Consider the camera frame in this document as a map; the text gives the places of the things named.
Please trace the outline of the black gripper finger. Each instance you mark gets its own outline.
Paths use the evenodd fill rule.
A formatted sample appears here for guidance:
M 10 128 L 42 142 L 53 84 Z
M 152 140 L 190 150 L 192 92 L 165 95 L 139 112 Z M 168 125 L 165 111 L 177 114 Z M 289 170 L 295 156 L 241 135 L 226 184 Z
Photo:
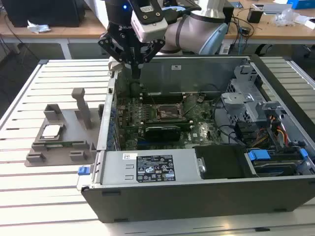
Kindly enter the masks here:
M 139 43 L 139 46 L 136 47 L 136 78 L 140 78 L 143 65 L 149 63 L 164 45 L 165 41 L 163 39 Z
M 115 35 L 104 33 L 100 36 L 98 44 L 117 62 L 123 63 L 126 68 L 130 69 L 131 77 L 136 78 L 136 64 L 126 33 Z

